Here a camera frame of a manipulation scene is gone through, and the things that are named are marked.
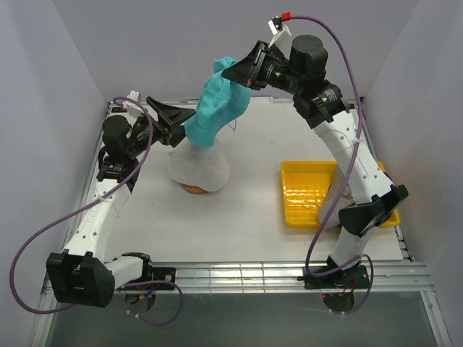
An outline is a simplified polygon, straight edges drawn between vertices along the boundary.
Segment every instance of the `purple cable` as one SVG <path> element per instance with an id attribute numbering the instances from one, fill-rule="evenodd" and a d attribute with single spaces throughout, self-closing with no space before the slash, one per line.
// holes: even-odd
<path id="1" fill-rule="evenodd" d="M 143 163 L 145 162 L 146 158 L 148 157 L 148 153 L 150 152 L 150 147 L 151 143 L 153 141 L 153 124 L 151 121 L 150 114 L 148 113 L 148 110 L 143 107 L 143 105 L 135 100 L 126 98 L 124 96 L 118 96 L 117 98 L 113 99 L 113 102 L 117 104 L 118 106 L 122 106 L 121 103 L 118 103 L 118 100 L 126 100 L 129 101 L 130 103 L 134 103 L 137 105 L 143 112 L 143 115 L 148 119 L 148 124 L 150 127 L 150 135 L 148 137 L 148 146 L 146 147 L 145 154 L 143 155 L 142 159 L 138 163 L 138 165 L 133 169 L 133 171 L 127 176 L 121 183 L 119 183 L 117 186 L 115 186 L 113 189 L 105 193 L 101 199 L 106 199 L 107 197 L 111 196 L 116 190 L 118 190 L 120 187 L 125 185 L 138 171 L 140 171 Z M 16 265 L 18 260 L 21 257 L 21 254 L 24 252 L 27 246 L 34 241 L 37 237 L 39 237 L 41 234 L 43 234 L 45 231 L 49 230 L 50 228 L 53 228 L 54 226 L 64 222 L 65 220 L 70 219 L 71 217 L 74 217 L 75 215 L 78 215 L 79 213 L 82 213 L 93 206 L 99 204 L 101 202 L 100 199 L 93 200 L 92 202 L 88 203 L 87 205 L 81 207 L 80 209 L 70 213 L 69 215 L 65 215 L 64 217 L 61 217 L 60 219 L 55 220 L 54 222 L 48 224 L 47 226 L 44 226 L 41 230 L 37 231 L 34 233 L 29 239 L 26 240 L 26 242 L 18 249 L 16 255 L 13 258 L 11 267 L 9 268 L 9 288 L 13 294 L 14 300 L 26 311 L 29 311 L 30 313 L 35 313 L 35 314 L 51 314 L 51 313 L 57 313 L 60 311 L 64 311 L 65 309 L 71 308 L 74 305 L 68 305 L 65 307 L 60 307 L 58 309 L 47 309 L 47 310 L 40 310 L 40 309 L 34 309 L 30 306 L 28 306 L 19 296 L 16 285 L 14 284 L 14 271 L 16 270 Z"/>
<path id="2" fill-rule="evenodd" d="M 152 320 L 151 318 L 143 316 L 142 314 L 137 315 L 136 313 L 131 312 L 131 311 L 127 311 L 127 313 L 133 314 L 137 318 L 140 318 L 140 319 L 142 319 L 142 320 L 144 320 L 144 321 L 146 321 L 146 322 L 148 322 L 148 323 L 150 323 L 152 325 L 155 325 L 156 327 L 163 327 L 163 326 L 169 325 L 173 321 L 175 321 L 175 319 L 179 316 L 179 314 L 180 314 L 180 312 L 182 311 L 182 308 L 183 308 L 183 293 L 182 293 L 181 288 L 176 283 L 169 282 L 167 280 L 149 280 L 147 282 L 127 283 L 127 284 L 123 285 L 123 287 L 138 287 L 138 286 L 144 286 L 144 285 L 150 285 L 150 284 L 169 284 L 170 286 L 175 287 L 175 289 L 179 291 L 180 304 L 179 304 L 179 308 L 175 312 L 174 316 L 172 316 L 172 318 L 170 320 L 167 320 L 165 322 L 156 322 L 155 320 Z"/>
<path id="3" fill-rule="evenodd" d="M 349 74 L 350 82 L 352 83 L 352 89 L 354 90 L 355 100 L 357 101 L 357 105 L 358 105 L 359 124 L 357 125 L 357 131 L 355 132 L 355 137 L 357 139 L 359 139 L 360 135 L 362 134 L 363 121 L 364 121 L 365 115 L 363 114 L 362 101 L 360 100 L 360 94 L 359 94 L 359 90 L 357 88 L 357 83 L 355 82 L 354 73 L 352 72 L 352 68 L 350 66 L 349 59 L 347 58 L 346 51 L 344 50 L 344 47 L 341 44 L 341 41 L 336 36 L 334 31 L 327 24 L 325 24 L 321 20 L 318 20 L 317 18 L 314 18 L 314 17 L 311 17 L 311 16 L 291 16 L 291 19 L 292 20 L 309 20 L 311 22 L 315 22 L 315 23 L 321 25 L 323 28 L 325 28 L 326 31 L 328 31 L 328 33 L 331 35 L 331 37 L 335 40 L 336 44 L 338 45 L 339 50 L 341 51 L 342 57 L 344 59 L 344 63 L 346 64 L 346 68 L 347 68 L 347 72 Z M 315 278 L 320 278 L 320 277 L 325 277 L 325 276 L 331 275 L 331 274 L 341 270 L 343 267 L 346 267 L 347 265 L 351 265 L 353 262 L 361 260 L 362 257 L 366 257 L 368 259 L 368 262 L 370 263 L 370 269 L 371 269 L 370 284 L 368 286 L 368 290 L 365 293 L 365 296 L 363 297 L 362 301 L 355 308 L 351 309 L 348 312 L 345 312 L 345 314 L 346 313 L 353 313 L 353 312 L 357 311 L 366 302 L 368 296 L 370 295 L 370 291 L 371 291 L 371 288 L 373 286 L 373 262 L 372 262 L 370 256 L 368 256 L 367 254 L 357 255 L 356 257 L 353 257 L 351 260 L 345 262 L 344 264 L 342 264 L 342 265 L 340 265 L 338 267 L 335 267 L 334 269 L 331 269 L 329 271 L 325 271 L 324 273 L 313 273 L 313 272 L 311 272 L 310 268 L 309 268 L 309 262 L 310 262 L 310 257 L 311 257 L 311 255 L 313 253 L 313 249 L 315 248 L 315 244 L 317 243 L 317 240 L 320 238 L 320 235 L 323 232 L 323 229 L 325 228 L 325 226 L 326 226 L 326 224 L 328 222 L 328 219 L 330 218 L 331 214 L 333 213 L 334 208 L 336 207 L 339 200 L 341 199 L 342 193 L 344 192 L 344 190 L 346 189 L 347 184 L 349 183 L 349 178 L 350 178 L 350 176 L 352 174 L 352 170 L 354 169 L 355 159 L 357 158 L 358 150 L 359 150 L 359 143 L 357 142 L 357 143 L 354 144 L 352 157 L 351 157 L 351 160 L 349 162 L 349 166 L 347 168 L 347 171 L 346 171 L 344 180 L 342 182 L 341 188 L 339 188 L 339 191 L 338 191 L 336 197 L 334 198 L 334 201 L 331 203 L 331 206 L 328 209 L 328 212 L 326 213 L 325 218 L 322 220 L 321 225 L 317 230 L 317 233 L 313 237 L 313 240 L 310 243 L 310 247 L 309 247 L 309 249 L 307 251 L 307 256 L 305 258 L 305 270 L 307 271 L 307 273 L 309 275 L 311 275 L 312 277 L 315 277 Z"/>

